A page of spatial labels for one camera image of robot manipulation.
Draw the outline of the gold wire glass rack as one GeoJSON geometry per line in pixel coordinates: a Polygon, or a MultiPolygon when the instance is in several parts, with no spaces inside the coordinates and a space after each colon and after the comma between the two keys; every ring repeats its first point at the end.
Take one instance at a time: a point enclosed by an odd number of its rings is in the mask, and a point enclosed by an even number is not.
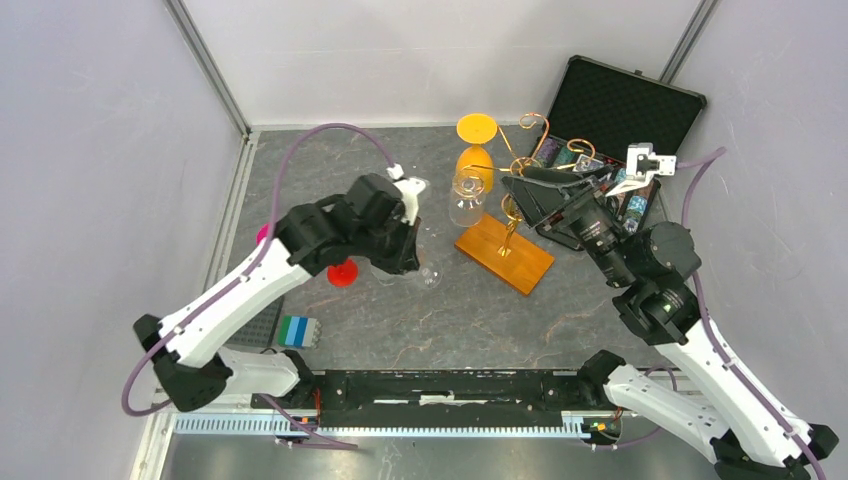
{"type": "MultiPolygon", "coordinates": [[[[550,122],[545,116],[535,112],[528,112],[519,120],[519,125],[523,129],[531,129],[539,122],[544,124],[544,128],[534,150],[529,155],[520,156],[515,153],[503,129],[496,121],[498,125],[496,136],[502,138],[512,156],[512,161],[507,167],[494,165],[494,185],[497,173],[504,176],[521,175],[526,167],[540,164],[537,155],[549,136],[550,122]]],[[[523,219],[508,194],[505,194],[501,200],[501,209],[507,217],[506,223],[488,214],[484,203],[482,219],[472,227],[463,227],[465,231],[456,240],[454,246],[505,284],[522,295],[528,296],[551,268],[554,257],[515,233],[523,219]]]]}

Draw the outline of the yellow wine glass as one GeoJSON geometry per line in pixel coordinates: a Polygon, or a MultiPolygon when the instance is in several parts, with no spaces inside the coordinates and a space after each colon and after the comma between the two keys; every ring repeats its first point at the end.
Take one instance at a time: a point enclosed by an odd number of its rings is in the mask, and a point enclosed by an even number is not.
{"type": "Polygon", "coordinates": [[[475,174],[483,182],[483,191],[489,193],[494,186],[494,163],[484,145],[498,134],[498,125],[489,115],[470,113],[456,124],[459,138],[469,146],[459,155],[457,174],[475,174]]]}

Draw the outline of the clear glass back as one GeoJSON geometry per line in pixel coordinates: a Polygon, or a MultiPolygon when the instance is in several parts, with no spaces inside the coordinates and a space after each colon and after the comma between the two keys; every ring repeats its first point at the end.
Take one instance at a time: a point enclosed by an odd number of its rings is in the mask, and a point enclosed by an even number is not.
{"type": "Polygon", "coordinates": [[[443,278],[442,266],[439,259],[428,247],[416,246],[419,268],[412,273],[411,282],[421,289],[436,288],[443,278]]]}

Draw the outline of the red wine glass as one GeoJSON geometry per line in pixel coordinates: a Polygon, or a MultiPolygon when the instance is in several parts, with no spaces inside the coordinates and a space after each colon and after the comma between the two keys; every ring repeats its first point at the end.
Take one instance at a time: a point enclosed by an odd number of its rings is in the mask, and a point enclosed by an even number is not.
{"type": "Polygon", "coordinates": [[[355,283],[359,276],[357,264],[348,258],[343,263],[331,265],[326,270],[328,282],[337,288],[346,288],[355,283]]]}

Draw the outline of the pink wine glass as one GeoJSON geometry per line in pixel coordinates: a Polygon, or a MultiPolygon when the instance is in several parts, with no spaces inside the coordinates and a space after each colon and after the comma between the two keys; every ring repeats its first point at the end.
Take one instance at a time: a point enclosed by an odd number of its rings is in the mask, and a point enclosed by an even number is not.
{"type": "Polygon", "coordinates": [[[255,240],[256,240],[257,245],[260,245],[267,238],[268,230],[269,230],[269,224],[266,223],[257,231],[256,236],[255,236],[255,240]]]}

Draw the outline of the clear textured glass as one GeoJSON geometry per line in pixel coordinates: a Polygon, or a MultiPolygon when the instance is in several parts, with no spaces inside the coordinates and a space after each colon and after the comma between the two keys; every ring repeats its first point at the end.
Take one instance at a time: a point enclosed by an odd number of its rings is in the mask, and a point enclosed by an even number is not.
{"type": "Polygon", "coordinates": [[[399,280],[403,279],[402,275],[387,273],[374,265],[371,265],[371,273],[376,278],[376,280],[383,286],[394,285],[399,280]]]}

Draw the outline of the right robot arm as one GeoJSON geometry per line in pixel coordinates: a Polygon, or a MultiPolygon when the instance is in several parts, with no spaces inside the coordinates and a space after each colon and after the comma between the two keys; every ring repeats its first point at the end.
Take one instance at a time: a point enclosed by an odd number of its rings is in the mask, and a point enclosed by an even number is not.
{"type": "Polygon", "coordinates": [[[692,401],[602,350],[578,373],[585,405],[612,403],[647,418],[697,450],[722,479],[824,477],[821,463],[838,436],[782,405],[724,340],[700,295],[701,260],[687,228],[663,221],[627,232],[606,206],[606,181],[594,175],[529,167],[501,182],[528,225],[579,241],[618,290],[612,303],[622,323],[704,396],[692,401]]]}

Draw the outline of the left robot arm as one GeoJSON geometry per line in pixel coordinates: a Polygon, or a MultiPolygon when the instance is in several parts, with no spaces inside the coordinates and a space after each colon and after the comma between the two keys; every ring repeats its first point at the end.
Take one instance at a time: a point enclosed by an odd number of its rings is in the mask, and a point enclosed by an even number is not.
{"type": "Polygon", "coordinates": [[[169,402],[180,412],[222,395],[267,394],[306,405],[314,381],[287,354],[232,350],[228,340],[254,316],[330,266],[367,259],[388,275],[420,267],[416,177],[358,177],[343,194],[291,208],[233,271],[178,311],[144,315],[133,325],[169,402]]]}

